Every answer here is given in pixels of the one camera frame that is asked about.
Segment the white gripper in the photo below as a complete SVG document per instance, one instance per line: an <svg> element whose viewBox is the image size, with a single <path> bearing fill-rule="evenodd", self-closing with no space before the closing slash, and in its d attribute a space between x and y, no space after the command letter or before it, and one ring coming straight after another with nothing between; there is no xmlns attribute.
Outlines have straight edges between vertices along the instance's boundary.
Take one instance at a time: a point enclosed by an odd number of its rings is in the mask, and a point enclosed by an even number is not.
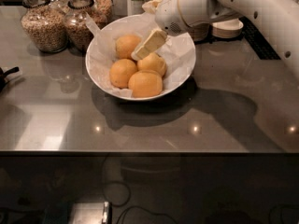
<svg viewBox="0 0 299 224"><path fill-rule="evenodd" d="M134 49L131 57L142 60L163 46L167 34L171 36L190 32L201 24L228 21L239 17L232 9L217 0L150 0L143 10L155 14L155 22L162 29L153 29Z"/></svg>

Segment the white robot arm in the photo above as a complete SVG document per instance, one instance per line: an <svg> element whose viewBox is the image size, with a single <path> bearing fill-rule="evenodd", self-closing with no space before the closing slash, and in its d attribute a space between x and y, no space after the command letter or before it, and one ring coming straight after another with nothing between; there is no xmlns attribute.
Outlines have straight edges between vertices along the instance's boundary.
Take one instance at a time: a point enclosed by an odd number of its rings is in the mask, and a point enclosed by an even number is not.
<svg viewBox="0 0 299 224"><path fill-rule="evenodd" d="M172 36L238 16L249 19L299 77L299 5L293 0L162 0L155 10L156 24Z"/></svg>

